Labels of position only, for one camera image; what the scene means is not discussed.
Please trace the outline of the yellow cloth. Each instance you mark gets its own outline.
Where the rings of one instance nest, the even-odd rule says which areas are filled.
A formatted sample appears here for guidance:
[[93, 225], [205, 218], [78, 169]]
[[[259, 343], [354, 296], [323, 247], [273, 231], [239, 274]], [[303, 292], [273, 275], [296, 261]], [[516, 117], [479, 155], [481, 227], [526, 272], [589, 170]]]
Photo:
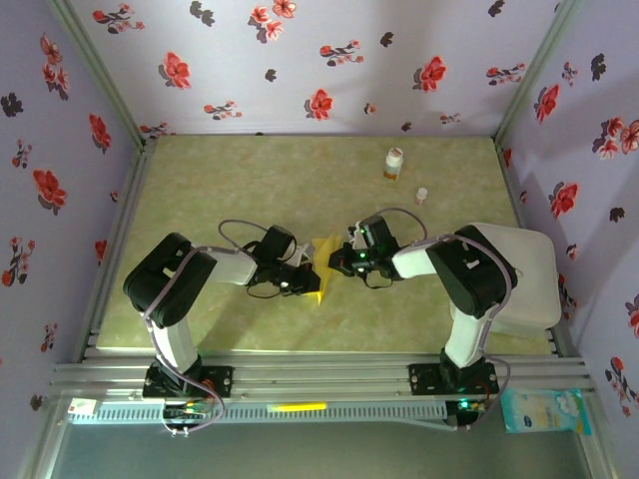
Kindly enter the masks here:
[[319, 276], [319, 290], [313, 293], [317, 304], [321, 304], [325, 295], [332, 269], [328, 266], [330, 255], [337, 251], [341, 245], [341, 235], [330, 235], [327, 238], [314, 238], [312, 245], [315, 249], [313, 255], [314, 271]]

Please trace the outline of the large white bottle orange label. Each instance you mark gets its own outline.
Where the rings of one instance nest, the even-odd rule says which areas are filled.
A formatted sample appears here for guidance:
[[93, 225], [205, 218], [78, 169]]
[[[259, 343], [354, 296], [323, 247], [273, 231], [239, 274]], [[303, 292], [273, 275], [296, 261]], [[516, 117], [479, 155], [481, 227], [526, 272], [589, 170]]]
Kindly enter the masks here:
[[399, 177], [403, 165], [403, 150], [398, 147], [391, 148], [385, 157], [383, 176], [391, 181]]

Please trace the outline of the aluminium frame post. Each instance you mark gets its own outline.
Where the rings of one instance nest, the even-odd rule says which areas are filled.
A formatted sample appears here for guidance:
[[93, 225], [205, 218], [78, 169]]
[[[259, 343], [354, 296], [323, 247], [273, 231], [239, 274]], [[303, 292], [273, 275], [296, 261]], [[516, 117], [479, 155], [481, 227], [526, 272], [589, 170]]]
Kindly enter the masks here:
[[528, 95], [539, 76], [543, 73], [554, 51], [559, 46], [562, 37], [569, 30], [573, 17], [577, 14], [584, 0], [560, 0], [554, 12], [553, 20], [549, 25], [535, 55], [533, 56], [520, 85], [508, 104], [506, 112], [492, 136], [493, 144], [500, 148], [504, 138], [515, 125], [520, 110], [524, 107]]
[[143, 139], [135, 125], [133, 115], [109, 73], [98, 50], [83, 26], [70, 0], [45, 0], [56, 20], [70, 36], [85, 66], [91, 73], [94, 83], [114, 109], [121, 125], [127, 131], [137, 150], [142, 153], [147, 141]]

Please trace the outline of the blue wet wipes packet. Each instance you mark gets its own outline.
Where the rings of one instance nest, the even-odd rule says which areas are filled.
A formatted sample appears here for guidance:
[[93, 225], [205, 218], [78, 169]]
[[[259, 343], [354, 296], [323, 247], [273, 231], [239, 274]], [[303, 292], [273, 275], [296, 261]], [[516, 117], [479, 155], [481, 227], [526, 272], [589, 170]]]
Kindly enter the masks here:
[[591, 434], [579, 389], [508, 388], [500, 398], [500, 406], [508, 433], [572, 431]]

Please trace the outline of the controller board with green light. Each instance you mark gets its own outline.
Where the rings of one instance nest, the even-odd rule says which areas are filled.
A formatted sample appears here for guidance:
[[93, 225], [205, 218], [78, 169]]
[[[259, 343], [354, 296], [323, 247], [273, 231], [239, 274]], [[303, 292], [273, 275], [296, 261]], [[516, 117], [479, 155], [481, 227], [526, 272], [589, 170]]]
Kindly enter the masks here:
[[456, 431], [470, 431], [478, 421], [485, 415], [485, 403], [481, 400], [460, 399], [446, 401], [446, 425]]

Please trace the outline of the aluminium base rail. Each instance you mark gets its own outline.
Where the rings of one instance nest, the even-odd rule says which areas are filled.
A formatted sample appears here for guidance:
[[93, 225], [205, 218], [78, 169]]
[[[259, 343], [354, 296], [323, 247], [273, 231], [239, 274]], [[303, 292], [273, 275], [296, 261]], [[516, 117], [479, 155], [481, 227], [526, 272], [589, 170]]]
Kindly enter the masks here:
[[[228, 352], [204, 357], [211, 366], [233, 369], [231, 400], [340, 401], [412, 399], [408, 368], [434, 363], [434, 354]], [[54, 394], [101, 399], [139, 398], [152, 359], [149, 356], [93, 352], [81, 363], [60, 364], [53, 373]], [[507, 355], [495, 364], [499, 382], [524, 389], [595, 389], [580, 357]]]

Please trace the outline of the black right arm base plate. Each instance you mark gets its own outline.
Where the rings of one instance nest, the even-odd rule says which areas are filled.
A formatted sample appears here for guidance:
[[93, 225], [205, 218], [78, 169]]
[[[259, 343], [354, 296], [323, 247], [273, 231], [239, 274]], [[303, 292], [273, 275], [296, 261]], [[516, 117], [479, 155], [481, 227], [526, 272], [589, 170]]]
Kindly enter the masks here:
[[457, 368], [453, 364], [416, 363], [407, 367], [410, 392], [413, 396], [497, 394], [500, 390], [494, 365], [478, 361]]

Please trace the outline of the aluminium side rail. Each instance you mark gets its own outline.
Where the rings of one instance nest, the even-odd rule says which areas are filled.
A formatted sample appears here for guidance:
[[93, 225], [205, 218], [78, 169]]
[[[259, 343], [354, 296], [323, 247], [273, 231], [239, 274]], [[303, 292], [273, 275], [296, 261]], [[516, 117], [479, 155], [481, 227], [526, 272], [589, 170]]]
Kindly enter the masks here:
[[555, 250], [555, 268], [557, 279], [554, 288], [559, 297], [561, 314], [559, 322], [543, 336], [536, 334], [533, 338], [515, 337], [507, 339], [508, 346], [513, 346], [513, 351], [522, 354], [541, 354], [550, 352], [560, 356], [580, 356], [578, 348], [570, 335], [569, 319], [575, 315], [578, 300], [575, 292], [568, 291], [566, 279], [567, 264], [562, 257], [563, 248], [567, 245], [565, 233], [561, 230], [561, 224], [554, 219], [550, 212], [548, 200], [544, 198], [544, 192], [538, 179], [533, 173], [520, 177], [515, 171], [514, 162], [506, 166], [505, 148], [499, 145], [495, 147], [498, 158], [503, 163], [503, 174], [508, 191], [512, 196], [513, 210], [521, 227], [538, 231], [547, 235]]
[[135, 218], [139, 198], [144, 188], [157, 144], [157, 140], [146, 141], [143, 148], [134, 156], [131, 162], [131, 167], [120, 193], [105, 255], [99, 266], [83, 319], [82, 332], [74, 350], [73, 363], [81, 363], [86, 358], [87, 350], [92, 347], [91, 341], [94, 337], [98, 337], [101, 332], [130, 228]]

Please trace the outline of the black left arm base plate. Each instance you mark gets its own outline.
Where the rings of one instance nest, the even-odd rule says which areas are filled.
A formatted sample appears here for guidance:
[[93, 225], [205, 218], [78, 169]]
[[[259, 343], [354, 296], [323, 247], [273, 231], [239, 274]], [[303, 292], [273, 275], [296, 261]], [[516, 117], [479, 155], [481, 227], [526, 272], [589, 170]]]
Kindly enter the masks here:
[[215, 391], [221, 398], [230, 398], [234, 369], [230, 366], [195, 365], [185, 372], [190, 379], [179, 377], [155, 361], [145, 375], [144, 398], [206, 398]]

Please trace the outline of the white square plastic container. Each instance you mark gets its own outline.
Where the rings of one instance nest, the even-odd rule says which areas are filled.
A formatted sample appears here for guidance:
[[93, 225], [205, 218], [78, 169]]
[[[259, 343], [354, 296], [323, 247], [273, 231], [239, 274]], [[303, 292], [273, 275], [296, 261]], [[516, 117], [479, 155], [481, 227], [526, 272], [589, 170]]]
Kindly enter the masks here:
[[517, 286], [496, 315], [492, 332], [532, 337], [561, 318], [558, 273], [552, 241], [531, 230], [485, 223], [475, 226], [515, 269]]

